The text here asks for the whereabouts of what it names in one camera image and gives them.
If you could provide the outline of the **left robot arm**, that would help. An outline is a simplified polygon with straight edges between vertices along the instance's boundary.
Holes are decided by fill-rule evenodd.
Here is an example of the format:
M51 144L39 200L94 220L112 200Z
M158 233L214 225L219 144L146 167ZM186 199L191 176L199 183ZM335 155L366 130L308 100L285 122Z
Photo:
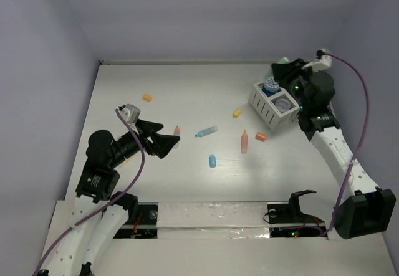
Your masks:
M161 123L137 120L135 129L117 140L107 130L92 133L69 227L44 253L34 275L94 274L118 230L140 217L138 198L115 190L120 179L116 168L136 153L164 158L180 137L162 135L162 128Z

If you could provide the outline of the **green highlighter pen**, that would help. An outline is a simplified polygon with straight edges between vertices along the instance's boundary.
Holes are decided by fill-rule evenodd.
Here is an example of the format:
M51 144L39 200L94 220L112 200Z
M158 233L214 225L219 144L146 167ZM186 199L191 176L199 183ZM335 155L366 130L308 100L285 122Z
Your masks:
M278 64L288 64L289 59L287 57L282 57L280 60L277 61Z

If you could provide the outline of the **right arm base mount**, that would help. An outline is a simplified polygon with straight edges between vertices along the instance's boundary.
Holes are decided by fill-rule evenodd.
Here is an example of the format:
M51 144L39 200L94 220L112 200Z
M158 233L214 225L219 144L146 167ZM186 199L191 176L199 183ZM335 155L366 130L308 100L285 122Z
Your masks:
M325 222L311 214L302 212L299 198L306 194L315 194L314 190L291 193L288 201L267 204L262 219L269 225L271 237L326 237Z

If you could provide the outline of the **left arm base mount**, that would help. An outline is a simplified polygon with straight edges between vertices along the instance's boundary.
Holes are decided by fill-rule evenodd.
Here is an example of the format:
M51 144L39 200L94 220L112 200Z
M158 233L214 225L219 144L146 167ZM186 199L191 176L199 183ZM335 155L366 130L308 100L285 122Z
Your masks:
M156 239L158 237L158 203L140 203L138 214L129 219L114 239Z

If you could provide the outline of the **clear round jar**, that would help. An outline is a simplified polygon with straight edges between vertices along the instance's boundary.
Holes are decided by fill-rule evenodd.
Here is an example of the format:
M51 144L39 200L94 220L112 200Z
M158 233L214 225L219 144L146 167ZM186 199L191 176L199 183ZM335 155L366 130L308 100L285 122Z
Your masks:
M285 98L279 98L275 101L276 108L281 112L285 113L291 109L291 103Z

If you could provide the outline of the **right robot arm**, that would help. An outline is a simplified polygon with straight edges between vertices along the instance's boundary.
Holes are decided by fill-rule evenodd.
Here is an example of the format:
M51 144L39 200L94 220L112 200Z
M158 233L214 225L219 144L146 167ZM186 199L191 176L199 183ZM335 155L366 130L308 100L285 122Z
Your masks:
M321 154L332 175L341 185L330 226L343 239L384 232L388 228L396 197L381 189L365 172L357 155L365 134L355 150L345 141L339 122L330 109L335 95L333 77L317 69L321 61L302 59L271 65L274 80L299 104L299 126Z

